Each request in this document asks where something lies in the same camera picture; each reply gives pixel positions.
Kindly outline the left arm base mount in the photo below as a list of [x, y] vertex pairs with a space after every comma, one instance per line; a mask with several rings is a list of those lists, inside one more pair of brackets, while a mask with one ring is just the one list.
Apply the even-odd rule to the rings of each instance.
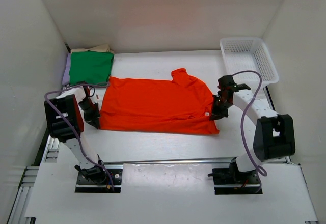
[[76, 178], [76, 193], [121, 193], [123, 179], [123, 165], [106, 164], [107, 172], [100, 167], [93, 166], [82, 169], [75, 165], [78, 171]]

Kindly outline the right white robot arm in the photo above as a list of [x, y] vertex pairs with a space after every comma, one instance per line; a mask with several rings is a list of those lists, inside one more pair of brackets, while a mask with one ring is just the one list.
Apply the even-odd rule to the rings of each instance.
[[[263, 164], [276, 158], [292, 156], [295, 151], [293, 118], [289, 114], [279, 114], [258, 100], [257, 92], [252, 92], [247, 84], [237, 84], [233, 75], [222, 76], [218, 80], [218, 93], [213, 97], [210, 120], [228, 117], [229, 108], [236, 106], [242, 111], [240, 134], [245, 154], [234, 158], [229, 171], [233, 181], [245, 181], [249, 174], [267, 175]], [[255, 125], [252, 147], [248, 146], [244, 121], [248, 117]]]

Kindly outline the purple t shirt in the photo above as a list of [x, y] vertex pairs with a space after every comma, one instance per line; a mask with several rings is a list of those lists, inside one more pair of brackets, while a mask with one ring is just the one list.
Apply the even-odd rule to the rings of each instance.
[[71, 67], [71, 53], [68, 53], [67, 60], [66, 60], [66, 67], [65, 67], [63, 78], [62, 78], [63, 86], [69, 84], [69, 82], [70, 82], [70, 76], [69, 76], [70, 67]]

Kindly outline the green t shirt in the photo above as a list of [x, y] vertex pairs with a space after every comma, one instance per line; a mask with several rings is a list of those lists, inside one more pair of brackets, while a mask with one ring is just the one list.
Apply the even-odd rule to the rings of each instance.
[[70, 84], [107, 82], [111, 75], [114, 56], [111, 52], [83, 51], [72, 53], [69, 70]]

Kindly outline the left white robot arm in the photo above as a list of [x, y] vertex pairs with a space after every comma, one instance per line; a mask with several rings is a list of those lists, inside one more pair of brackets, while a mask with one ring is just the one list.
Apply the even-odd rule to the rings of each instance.
[[63, 90], [44, 95], [44, 108], [49, 135], [66, 145], [78, 164], [77, 171], [94, 184], [102, 184], [108, 173], [98, 153], [87, 142], [85, 124], [100, 129], [100, 112], [97, 88], [107, 88], [108, 83], [79, 83]]

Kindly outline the orange t shirt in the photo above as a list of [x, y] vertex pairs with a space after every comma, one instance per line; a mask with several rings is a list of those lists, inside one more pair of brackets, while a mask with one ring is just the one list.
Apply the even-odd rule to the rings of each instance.
[[190, 135], [218, 135], [210, 120], [213, 94], [184, 68], [172, 80], [109, 79], [100, 110], [100, 128]]

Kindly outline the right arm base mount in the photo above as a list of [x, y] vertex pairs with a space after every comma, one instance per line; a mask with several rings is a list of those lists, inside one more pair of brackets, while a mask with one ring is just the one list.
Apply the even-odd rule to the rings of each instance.
[[213, 180], [215, 195], [263, 194], [256, 170], [240, 172], [235, 160], [228, 167], [215, 167], [207, 175]]

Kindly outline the beige t shirt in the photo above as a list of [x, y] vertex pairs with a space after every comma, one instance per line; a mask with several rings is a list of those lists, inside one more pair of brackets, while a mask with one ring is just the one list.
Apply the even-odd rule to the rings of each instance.
[[92, 47], [92, 48], [74, 48], [74, 49], [71, 49], [70, 53], [85, 52], [85, 51], [110, 52], [110, 47], [109, 47], [108, 44], [102, 44], [102, 45], [95, 46], [95, 47]]

